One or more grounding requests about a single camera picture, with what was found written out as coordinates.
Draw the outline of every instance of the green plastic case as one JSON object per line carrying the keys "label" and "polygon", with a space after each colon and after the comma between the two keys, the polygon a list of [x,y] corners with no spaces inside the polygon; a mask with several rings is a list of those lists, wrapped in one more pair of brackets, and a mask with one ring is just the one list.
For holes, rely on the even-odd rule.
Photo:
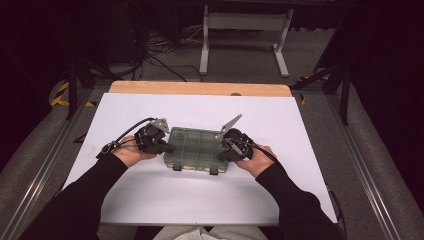
{"label": "green plastic case", "polygon": [[228,162],[221,162],[216,155],[223,151],[219,132],[173,127],[168,143],[177,147],[172,153],[165,153],[165,164],[175,171],[182,169],[208,171],[211,175],[225,173]]}

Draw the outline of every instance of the white paper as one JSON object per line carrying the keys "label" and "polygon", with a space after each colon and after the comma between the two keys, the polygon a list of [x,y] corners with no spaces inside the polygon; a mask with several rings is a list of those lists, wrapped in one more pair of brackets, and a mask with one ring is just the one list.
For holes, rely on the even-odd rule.
{"label": "white paper", "polygon": [[[291,97],[106,93],[65,186],[95,164],[95,156],[106,143],[145,118],[166,118],[170,128],[219,131],[238,114],[243,117],[234,128],[258,144],[271,146],[290,178],[301,189],[315,194],[323,211],[337,222]],[[106,196],[101,220],[136,225],[275,225],[278,212],[272,196],[234,163],[226,173],[212,176],[208,172],[173,171],[159,155],[138,163],[121,177]]]}

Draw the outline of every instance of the gray carpet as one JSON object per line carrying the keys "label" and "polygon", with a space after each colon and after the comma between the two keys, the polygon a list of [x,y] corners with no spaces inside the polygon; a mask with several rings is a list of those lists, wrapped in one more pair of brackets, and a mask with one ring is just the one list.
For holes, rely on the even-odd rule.
{"label": "gray carpet", "polygon": [[[291,31],[283,48],[283,55],[290,77],[281,78],[270,47],[278,39],[278,33],[262,32],[247,37],[239,32],[216,32],[211,37],[208,75],[205,82],[276,83],[293,84],[301,76],[312,74],[312,69],[333,31]],[[192,42],[172,53],[156,57],[167,65],[193,65],[200,62],[201,44]],[[113,66],[113,71],[127,66]],[[190,67],[173,68],[188,81],[199,81],[198,73]],[[166,68],[144,63],[136,78],[142,80],[181,81]],[[98,84],[90,96],[99,102],[108,85]],[[411,194],[397,172],[393,161],[381,139],[364,112],[360,100],[351,91],[348,118],[352,134],[379,187],[390,216],[401,239],[422,239],[424,220]],[[299,102],[305,127],[326,181],[336,193],[346,219],[348,239],[386,239],[376,214],[353,164],[350,149],[332,115],[327,97],[316,89],[296,91],[299,100],[304,94],[306,105]],[[60,157],[53,168],[38,200],[32,208],[25,225],[28,224],[54,195],[66,179],[78,154],[81,144],[72,141],[87,132],[96,107],[84,107],[77,119]],[[53,111],[39,124],[22,143],[9,164],[0,174],[0,233],[4,232],[21,199],[47,156],[65,122],[67,108],[55,106]],[[134,226],[102,225],[100,239],[133,239]]]}

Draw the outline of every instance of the hand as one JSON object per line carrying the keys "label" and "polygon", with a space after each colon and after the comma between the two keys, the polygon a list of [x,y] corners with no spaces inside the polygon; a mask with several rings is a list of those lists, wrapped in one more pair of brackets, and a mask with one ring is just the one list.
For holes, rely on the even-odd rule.
{"label": "hand", "polygon": [[117,156],[121,161],[128,167],[134,166],[141,160],[152,159],[156,157],[156,154],[141,152],[137,148],[134,136],[126,136],[121,140],[123,146],[120,146],[113,150],[112,154]]}
{"label": "hand", "polygon": [[[275,156],[271,148],[268,146],[258,145],[258,147],[265,149]],[[240,160],[236,162],[237,166],[241,169],[248,171],[254,178],[259,176],[265,169],[274,164],[274,161],[269,159],[263,152],[253,148],[253,156],[250,160]]]}

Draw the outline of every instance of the aluminum rail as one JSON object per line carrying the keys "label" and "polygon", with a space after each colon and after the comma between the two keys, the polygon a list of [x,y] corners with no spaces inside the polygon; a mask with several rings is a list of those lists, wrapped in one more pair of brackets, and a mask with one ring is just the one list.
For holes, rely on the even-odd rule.
{"label": "aluminum rail", "polygon": [[57,162],[57,159],[60,155],[63,145],[67,137],[69,136],[69,133],[72,130],[73,125],[75,124],[79,114],[81,113],[83,109],[82,106],[84,106],[84,104],[88,101],[88,98],[90,97],[91,92],[92,92],[91,89],[81,90],[81,95],[78,101],[78,106],[80,107],[77,108],[77,111],[75,112],[74,116],[70,120],[67,120],[65,124],[62,126],[62,129],[60,130],[59,135],[57,136],[55,142],[52,145],[52,148],[50,149],[49,153],[44,159],[44,162],[41,165],[40,170],[38,170],[37,175],[32,181],[24,198],[19,204],[18,209],[15,211],[15,214],[13,215],[12,219],[10,220],[8,226],[6,227],[6,230],[4,231],[0,239],[13,240],[18,237],[18,234],[21,232],[21,229],[29,213],[31,212],[35,202],[40,196],[40,193],[43,190],[44,185],[46,184],[47,179],[49,178],[50,173],[52,172]]}
{"label": "aluminum rail", "polygon": [[396,230],[396,227],[393,224],[390,214],[386,208],[386,205],[384,204],[380,192],[377,189],[377,186],[375,185],[370,172],[368,171],[368,167],[364,161],[364,158],[362,157],[358,146],[356,145],[352,133],[349,127],[344,125],[343,120],[339,115],[339,105],[337,103],[337,99],[334,95],[327,95],[326,98],[334,117],[337,119],[337,123],[344,135],[344,138],[346,139],[350,151],[352,152],[354,158],[353,164],[355,166],[356,172],[358,173],[358,176],[368,196],[368,200],[371,203],[371,206],[374,210],[375,215],[377,216],[377,220],[380,224],[381,229],[383,230],[386,239],[401,239],[398,231]]}

